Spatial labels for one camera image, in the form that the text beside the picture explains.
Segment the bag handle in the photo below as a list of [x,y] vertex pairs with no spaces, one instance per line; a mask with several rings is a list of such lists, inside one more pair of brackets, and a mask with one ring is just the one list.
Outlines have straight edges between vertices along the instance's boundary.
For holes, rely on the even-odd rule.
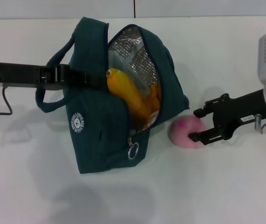
[[[71,49],[75,42],[74,34],[72,34],[71,39],[67,42],[67,44],[61,48],[47,63],[47,66],[54,66],[58,65],[62,59],[64,58],[65,54]],[[45,103],[44,97],[46,90],[38,88],[35,91],[35,101],[37,106],[45,113],[52,112],[56,110],[57,108],[60,108],[68,103],[68,101],[71,99],[70,89],[67,91],[67,93],[64,95],[63,99],[52,102],[52,103]]]

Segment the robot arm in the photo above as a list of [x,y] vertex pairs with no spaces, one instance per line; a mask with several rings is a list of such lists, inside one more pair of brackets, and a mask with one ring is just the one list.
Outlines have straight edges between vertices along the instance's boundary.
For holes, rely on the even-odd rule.
[[259,40],[258,77],[264,85],[259,90],[237,99],[228,94],[205,102],[203,109],[194,111],[198,118],[213,113],[214,128],[200,133],[192,133],[189,137],[207,145],[219,140],[228,140],[241,125],[255,122],[255,129],[262,132],[261,120],[266,119],[266,34]]
[[69,65],[37,66],[0,63],[0,86],[61,90],[70,86],[98,89],[106,85],[104,76],[70,69]]

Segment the zipper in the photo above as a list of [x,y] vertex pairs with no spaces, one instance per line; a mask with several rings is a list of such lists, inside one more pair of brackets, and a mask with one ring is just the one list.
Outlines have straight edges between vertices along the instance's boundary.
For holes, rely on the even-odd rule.
[[[147,49],[147,44],[146,44],[145,38],[144,38],[144,36],[143,36],[143,33],[142,33],[142,31],[140,30],[140,27],[138,27],[138,26],[135,25],[135,24],[130,24],[130,25],[124,27],[123,29],[121,29],[121,30],[120,30],[120,31],[119,31],[119,32],[118,32],[118,33],[117,33],[117,34],[116,34],[116,35],[115,35],[115,36],[109,41],[109,43],[107,44],[107,45],[108,45],[107,47],[109,48],[110,45],[113,43],[113,41],[115,41],[115,39],[116,39],[120,34],[122,34],[126,29],[128,29],[128,28],[130,28],[130,27],[137,27],[137,28],[138,28],[139,33],[140,33],[141,38],[142,38],[142,41],[143,41],[143,43],[144,43],[144,47],[145,47],[145,50],[146,50],[146,52],[147,52],[147,55],[149,56],[151,62],[154,64],[154,67],[155,67],[155,69],[156,69],[156,71],[157,71],[158,78],[159,78],[159,81],[160,81],[160,87],[161,87],[161,102],[160,102],[160,110],[159,110],[159,113],[158,113],[158,115],[157,115],[156,120],[154,121],[154,123],[153,123],[150,127],[147,128],[147,129],[149,129],[149,128],[155,126],[155,125],[157,124],[159,118],[160,118],[161,111],[162,111],[163,106],[164,106],[164,103],[163,103],[163,102],[164,102],[164,89],[163,89],[163,85],[161,84],[161,83],[162,83],[162,80],[161,80],[160,72],[157,70],[157,66],[155,65],[155,62],[154,62],[154,60],[153,60],[153,57],[151,56],[150,52],[149,52],[148,49]],[[125,101],[124,101],[124,104],[125,104],[126,113],[127,113],[127,128],[126,128],[126,136],[128,136],[128,138],[127,138],[127,143],[128,143],[128,145],[129,145],[129,153],[130,153],[131,149],[133,148],[133,146],[134,146],[135,144],[137,144],[137,146],[138,146],[138,142],[132,143],[132,137],[135,136],[135,134],[136,134],[137,132],[136,132],[135,134],[132,134],[132,135],[130,134],[131,116],[130,116],[129,109],[128,109],[128,106],[127,106],[127,104],[125,103]]]

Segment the silver foil lining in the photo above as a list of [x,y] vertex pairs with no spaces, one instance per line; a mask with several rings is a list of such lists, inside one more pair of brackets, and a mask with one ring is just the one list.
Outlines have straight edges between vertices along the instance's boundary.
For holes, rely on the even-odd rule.
[[[117,52],[119,57],[127,62],[128,65],[126,66],[130,67],[146,86],[150,87],[152,84],[160,85],[157,71],[145,47],[139,48],[141,44],[143,44],[143,41],[138,28],[129,27],[113,41],[109,50]],[[157,116],[158,113],[154,113],[149,122],[137,132],[149,128],[155,122]]]

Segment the white circular logo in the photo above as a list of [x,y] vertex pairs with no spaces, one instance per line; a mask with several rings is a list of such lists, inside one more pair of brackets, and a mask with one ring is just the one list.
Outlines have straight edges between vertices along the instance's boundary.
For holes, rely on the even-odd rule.
[[71,119],[71,126],[74,132],[79,133],[84,127],[84,120],[80,113],[75,113]]

